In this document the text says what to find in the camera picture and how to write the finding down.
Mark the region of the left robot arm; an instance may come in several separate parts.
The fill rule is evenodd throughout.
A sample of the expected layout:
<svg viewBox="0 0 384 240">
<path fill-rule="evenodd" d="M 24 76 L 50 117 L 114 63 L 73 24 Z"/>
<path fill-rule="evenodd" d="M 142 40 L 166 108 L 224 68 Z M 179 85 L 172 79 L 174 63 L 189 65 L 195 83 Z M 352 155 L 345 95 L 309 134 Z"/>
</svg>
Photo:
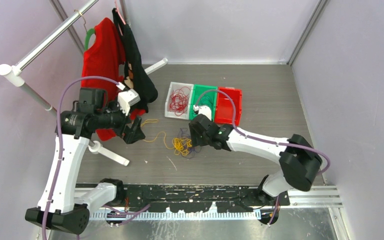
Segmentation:
<svg viewBox="0 0 384 240">
<path fill-rule="evenodd" d="M 46 187 L 36 207 L 27 209 L 26 221 L 42 231 L 60 231 L 80 235 L 90 215 L 106 204 L 121 206 L 127 193 L 121 180 L 105 178 L 81 197 L 75 197 L 80 165 L 92 135 L 100 129 L 111 129 L 127 144 L 145 138 L 142 119 L 130 118 L 130 110 L 140 101 L 133 89 L 117 93 L 114 101 L 100 88 L 83 87 L 79 99 L 69 111 L 58 114 L 55 152 Z"/>
</svg>

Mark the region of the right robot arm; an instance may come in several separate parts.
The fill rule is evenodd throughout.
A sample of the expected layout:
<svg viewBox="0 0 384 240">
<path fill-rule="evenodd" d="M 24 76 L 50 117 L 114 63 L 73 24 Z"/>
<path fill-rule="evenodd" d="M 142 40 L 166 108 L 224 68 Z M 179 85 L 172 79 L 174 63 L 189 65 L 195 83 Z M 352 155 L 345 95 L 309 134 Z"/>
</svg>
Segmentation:
<svg viewBox="0 0 384 240">
<path fill-rule="evenodd" d="M 218 126 L 203 114 L 189 123 L 189 130 L 194 147 L 248 153 L 278 164 L 280 171 L 264 177 L 258 186 L 257 198 L 266 206 L 290 189 L 308 192 L 322 165 L 320 154 L 298 134 L 290 138 L 254 134 L 232 124 Z"/>
</svg>

